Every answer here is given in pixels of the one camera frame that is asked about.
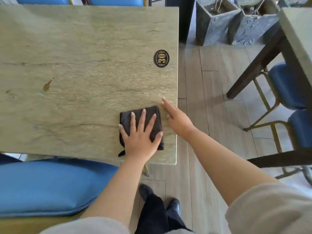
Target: left hand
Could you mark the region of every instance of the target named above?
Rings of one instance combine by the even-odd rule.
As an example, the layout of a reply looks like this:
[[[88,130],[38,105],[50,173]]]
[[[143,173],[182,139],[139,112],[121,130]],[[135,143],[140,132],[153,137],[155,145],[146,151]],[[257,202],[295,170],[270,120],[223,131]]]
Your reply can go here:
[[[154,142],[151,142],[149,136],[153,129],[156,114],[152,116],[144,131],[146,110],[143,109],[138,128],[135,126],[135,114],[131,112],[130,136],[127,135],[123,126],[119,124],[120,133],[124,140],[124,149],[128,158],[135,158],[138,161],[146,163],[156,152],[161,142],[162,131],[159,132]]]

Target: forearm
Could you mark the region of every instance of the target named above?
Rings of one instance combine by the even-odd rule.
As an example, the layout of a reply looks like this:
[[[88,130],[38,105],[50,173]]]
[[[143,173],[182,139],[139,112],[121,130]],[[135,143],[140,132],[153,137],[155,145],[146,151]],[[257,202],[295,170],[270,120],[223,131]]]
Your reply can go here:
[[[80,218],[108,217],[129,226],[144,162],[128,158]]]
[[[193,129],[185,140],[228,205],[256,185],[279,182],[200,130]]]

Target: sleeve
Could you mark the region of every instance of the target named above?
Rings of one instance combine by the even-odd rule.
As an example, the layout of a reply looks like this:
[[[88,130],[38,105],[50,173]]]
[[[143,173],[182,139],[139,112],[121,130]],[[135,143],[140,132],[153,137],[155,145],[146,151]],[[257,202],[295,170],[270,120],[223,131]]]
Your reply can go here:
[[[40,234],[130,234],[121,222],[106,217],[88,217],[50,227]]]
[[[226,215],[232,234],[306,234],[312,230],[312,197],[282,183],[255,186]]]

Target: foot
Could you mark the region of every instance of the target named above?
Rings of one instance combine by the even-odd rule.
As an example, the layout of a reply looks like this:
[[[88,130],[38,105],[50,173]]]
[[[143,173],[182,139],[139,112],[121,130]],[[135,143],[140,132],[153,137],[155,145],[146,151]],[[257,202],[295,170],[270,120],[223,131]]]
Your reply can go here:
[[[180,201],[176,198],[173,198],[167,207],[167,210],[169,209],[173,209],[175,212],[177,212],[178,215],[180,215]]]
[[[145,184],[141,184],[139,186],[138,192],[140,193],[140,196],[144,202],[146,201],[148,195],[154,194],[154,191],[152,190],[152,188],[150,188],[148,185],[145,185]]]

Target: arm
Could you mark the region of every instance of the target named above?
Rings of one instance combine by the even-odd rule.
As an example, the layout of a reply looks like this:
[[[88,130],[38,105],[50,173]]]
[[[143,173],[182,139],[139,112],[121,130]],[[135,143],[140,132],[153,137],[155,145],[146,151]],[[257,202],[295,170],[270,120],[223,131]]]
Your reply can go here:
[[[138,129],[136,129],[135,114],[131,113],[130,136],[127,135],[123,126],[119,125],[125,143],[126,161],[80,218],[108,217],[129,226],[143,166],[156,152],[162,138],[162,132],[159,132],[154,142],[150,141],[149,136],[156,114],[153,115],[144,131],[145,115],[144,109]]]
[[[171,128],[193,148],[198,160],[230,205],[250,188],[267,182],[279,182],[261,169],[195,128],[188,116],[163,98]]]

